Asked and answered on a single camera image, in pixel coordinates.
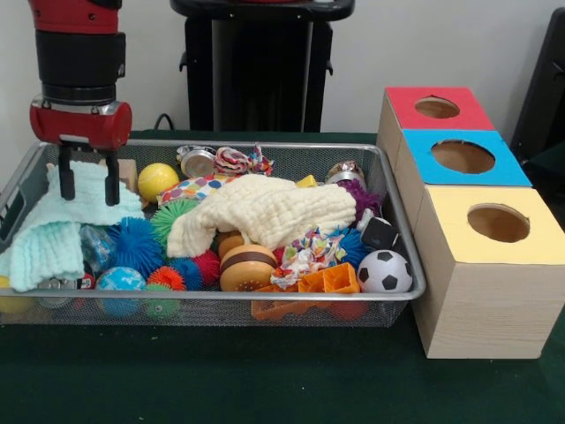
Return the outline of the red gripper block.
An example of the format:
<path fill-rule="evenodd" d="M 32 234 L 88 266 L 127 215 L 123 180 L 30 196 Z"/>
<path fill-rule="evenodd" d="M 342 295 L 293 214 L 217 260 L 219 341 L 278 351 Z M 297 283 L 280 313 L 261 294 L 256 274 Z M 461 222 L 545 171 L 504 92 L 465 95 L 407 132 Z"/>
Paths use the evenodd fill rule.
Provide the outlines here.
<path fill-rule="evenodd" d="M 105 201 L 109 207 L 120 202 L 119 163 L 116 150 L 124 146 L 132 129 L 132 109 L 126 102 L 114 102 L 93 113 L 63 111 L 31 105 L 30 124 L 37 139 L 62 145 L 64 141 L 86 142 L 91 148 L 104 151 L 108 175 L 105 178 Z M 75 198 L 74 172 L 71 168 L 75 146 L 58 149 L 58 175 L 61 196 Z"/>

